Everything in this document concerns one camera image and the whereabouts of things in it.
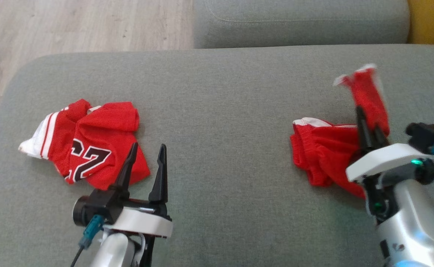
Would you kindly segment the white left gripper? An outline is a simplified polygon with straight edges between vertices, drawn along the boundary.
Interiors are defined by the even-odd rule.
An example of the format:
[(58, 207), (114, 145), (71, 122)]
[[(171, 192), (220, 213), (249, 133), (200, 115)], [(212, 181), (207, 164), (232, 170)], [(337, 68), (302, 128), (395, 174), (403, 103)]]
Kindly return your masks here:
[[(128, 191), (137, 151), (138, 143), (135, 142), (115, 180), (114, 186), (117, 191)], [(168, 202), (167, 147), (165, 144), (161, 144), (157, 163), (156, 178), (148, 196), (150, 203), (143, 200), (124, 200), (119, 197), (82, 196), (73, 207), (73, 222), (77, 226), (85, 227), (91, 222), (93, 216), (100, 215), (105, 221), (102, 226), (104, 238), (115, 232), (170, 238), (173, 232), (173, 222), (167, 215), (165, 207)]]

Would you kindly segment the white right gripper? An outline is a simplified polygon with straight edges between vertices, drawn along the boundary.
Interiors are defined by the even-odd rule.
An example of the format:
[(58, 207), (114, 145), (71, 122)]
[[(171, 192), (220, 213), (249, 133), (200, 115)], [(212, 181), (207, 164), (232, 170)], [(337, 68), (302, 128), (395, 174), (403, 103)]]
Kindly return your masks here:
[(410, 179), (422, 185), (434, 181), (434, 156), (408, 144), (390, 145), (378, 124), (374, 128), (373, 142), (366, 114), (360, 105), (356, 107), (356, 118), (361, 153), (367, 154), (346, 168), (346, 178), (363, 188), (368, 214), (377, 223), (383, 223), (400, 208), (395, 200), (395, 185)]

